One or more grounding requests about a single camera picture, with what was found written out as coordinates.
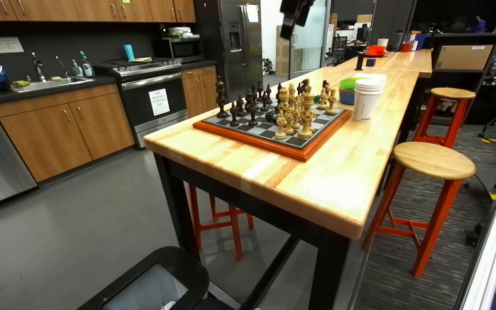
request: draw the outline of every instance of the stainless steel refrigerator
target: stainless steel refrigerator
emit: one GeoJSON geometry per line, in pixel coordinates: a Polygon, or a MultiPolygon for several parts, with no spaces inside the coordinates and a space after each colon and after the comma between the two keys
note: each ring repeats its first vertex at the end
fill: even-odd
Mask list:
{"type": "Polygon", "coordinates": [[[229,102],[262,80],[260,0],[195,0],[205,59],[217,61],[229,102]]]}

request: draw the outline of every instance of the chessboard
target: chessboard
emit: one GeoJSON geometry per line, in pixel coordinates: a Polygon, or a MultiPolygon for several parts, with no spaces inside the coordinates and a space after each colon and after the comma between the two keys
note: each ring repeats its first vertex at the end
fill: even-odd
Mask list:
{"type": "MultiPolygon", "coordinates": [[[[272,104],[268,104],[269,111],[275,115],[278,114],[275,110],[277,104],[278,101],[275,98],[273,98],[272,104]]],[[[295,130],[292,135],[287,135],[285,139],[277,139],[274,136],[278,127],[273,122],[266,120],[265,114],[267,112],[261,112],[261,106],[262,103],[258,102],[258,111],[255,118],[257,121],[256,126],[250,126],[248,124],[251,119],[250,114],[248,114],[246,116],[237,116],[240,125],[232,127],[230,126],[232,116],[229,113],[226,118],[218,118],[216,115],[211,116],[210,118],[194,123],[193,127],[298,161],[307,161],[352,114],[350,110],[337,108],[336,114],[327,115],[325,114],[325,110],[315,108],[315,118],[313,119],[315,131],[311,137],[299,137],[297,135],[298,130],[295,130]]]]}

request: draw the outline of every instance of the dish soap bottle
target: dish soap bottle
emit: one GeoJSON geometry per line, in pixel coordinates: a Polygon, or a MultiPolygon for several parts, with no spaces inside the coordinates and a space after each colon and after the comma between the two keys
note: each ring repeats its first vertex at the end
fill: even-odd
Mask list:
{"type": "Polygon", "coordinates": [[[83,71],[81,70],[81,67],[76,63],[75,59],[72,60],[72,63],[74,64],[72,66],[72,70],[74,71],[75,76],[82,77],[83,71]]]}
{"type": "Polygon", "coordinates": [[[87,56],[83,51],[79,51],[81,56],[83,57],[83,63],[81,64],[81,67],[83,68],[83,72],[85,73],[86,77],[95,77],[95,73],[93,72],[93,66],[89,61],[87,60],[87,56]]]}

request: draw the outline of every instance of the faucet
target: faucet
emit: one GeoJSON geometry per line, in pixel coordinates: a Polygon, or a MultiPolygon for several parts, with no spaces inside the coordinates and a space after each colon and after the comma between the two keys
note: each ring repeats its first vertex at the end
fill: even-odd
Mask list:
{"type": "Polygon", "coordinates": [[[61,59],[59,58],[59,56],[58,56],[58,55],[55,55],[55,58],[57,58],[57,60],[58,60],[58,61],[59,61],[59,63],[61,64],[61,67],[62,67],[62,72],[64,72],[64,73],[65,73],[65,79],[69,79],[69,78],[70,78],[70,76],[68,75],[68,71],[66,71],[66,69],[65,69],[65,65],[63,65],[63,64],[62,64],[62,61],[61,61],[61,59]]]}
{"type": "Polygon", "coordinates": [[[40,82],[47,82],[45,79],[45,76],[43,75],[43,72],[41,72],[41,67],[43,67],[43,63],[39,61],[36,57],[36,53],[32,53],[32,63],[34,64],[34,69],[37,73],[37,77],[40,79],[40,82]]]}

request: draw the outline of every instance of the sink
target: sink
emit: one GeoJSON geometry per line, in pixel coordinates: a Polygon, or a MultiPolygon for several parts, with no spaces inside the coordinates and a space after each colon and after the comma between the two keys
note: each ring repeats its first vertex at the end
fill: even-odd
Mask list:
{"type": "Polygon", "coordinates": [[[57,88],[67,85],[76,85],[93,81],[90,78],[70,77],[57,81],[48,80],[47,82],[34,82],[28,86],[11,85],[11,89],[18,93],[33,92],[34,90],[46,90],[47,88],[57,88]]]}

